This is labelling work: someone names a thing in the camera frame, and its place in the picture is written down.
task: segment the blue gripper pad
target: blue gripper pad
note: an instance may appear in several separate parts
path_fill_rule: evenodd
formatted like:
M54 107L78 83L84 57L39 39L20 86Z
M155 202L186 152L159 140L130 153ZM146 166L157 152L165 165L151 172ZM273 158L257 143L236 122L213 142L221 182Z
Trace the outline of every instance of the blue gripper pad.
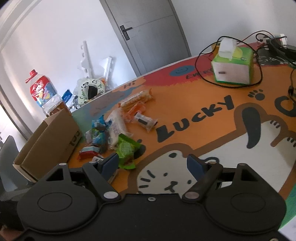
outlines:
M205 175L206 163L204 161L198 161L198 158L193 154L189 154L187 157L187 169L190 171L192 176L198 181Z
M101 175L108 181L119 165L118 154L112 154L104 160Z

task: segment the gray door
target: gray door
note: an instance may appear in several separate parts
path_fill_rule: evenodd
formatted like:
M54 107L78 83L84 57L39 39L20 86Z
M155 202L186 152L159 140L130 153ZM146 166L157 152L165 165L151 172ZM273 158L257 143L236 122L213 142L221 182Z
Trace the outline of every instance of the gray door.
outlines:
M106 2L141 74L190 57L168 0Z

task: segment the snack package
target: snack package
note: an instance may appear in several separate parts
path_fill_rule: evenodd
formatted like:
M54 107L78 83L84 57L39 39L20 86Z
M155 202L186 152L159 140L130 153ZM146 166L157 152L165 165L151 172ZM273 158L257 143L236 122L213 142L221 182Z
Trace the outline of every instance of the snack package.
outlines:
M98 155L98 156L94 156L89 163L93 164L93 163L99 163L102 161L104 161L104 157L102 157L101 155Z
M106 122L108 123L108 144L110 149L115 149L116 144L118 143L119 134L122 133L129 137L132 135L131 133L127 132L127 128L123 121L121 113L122 109L117 108L111 112L111 114L108 116L106 120Z
M93 120L91 122L91 128L96 129L100 132L104 132L106 130L107 124L104 120L104 115L102 115L98 120Z
M119 168L135 169L136 165L133 155L140 148L141 144L127 137L124 134L118 136L118 148L116 153L119 156Z
M141 113L146 110L146 105L143 102L136 103L124 116L126 122L132 122L136 113Z
M125 112L129 111L137 102L146 103L148 100L152 99L152 93L150 90L144 90L137 94L134 94L120 103L118 103L119 107L121 107Z
M134 122L144 127L147 130L147 132L150 132L152 128L157 124L157 120L144 116L139 112L136 113L134 117Z
M101 149L99 147L95 147L95 146L84 147L79 152L78 159L91 158L99 155L100 152L101 152Z
M85 138L89 145L99 147L100 153L107 150L108 131L104 115L92 121L91 130L85 133Z

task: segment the chair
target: chair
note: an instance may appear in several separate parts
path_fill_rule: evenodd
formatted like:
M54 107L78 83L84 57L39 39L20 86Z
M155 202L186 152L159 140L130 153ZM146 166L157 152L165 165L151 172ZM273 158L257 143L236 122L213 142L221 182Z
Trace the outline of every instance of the chair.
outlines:
M14 138L9 136L0 149L0 178L6 192L24 188L28 184L28 180L12 166L18 153Z
M0 226L5 224L22 231L17 202L30 190L32 184L12 165L18 153L14 138L9 136L0 149Z

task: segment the green snack bag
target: green snack bag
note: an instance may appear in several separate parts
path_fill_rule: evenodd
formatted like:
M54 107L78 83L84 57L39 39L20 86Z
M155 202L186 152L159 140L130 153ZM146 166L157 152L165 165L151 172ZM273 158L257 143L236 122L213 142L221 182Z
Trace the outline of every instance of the green snack bag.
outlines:
M127 137L124 134L118 136L118 147L116 153L119 156L119 168L135 169L136 165L133 155L140 148L141 144Z

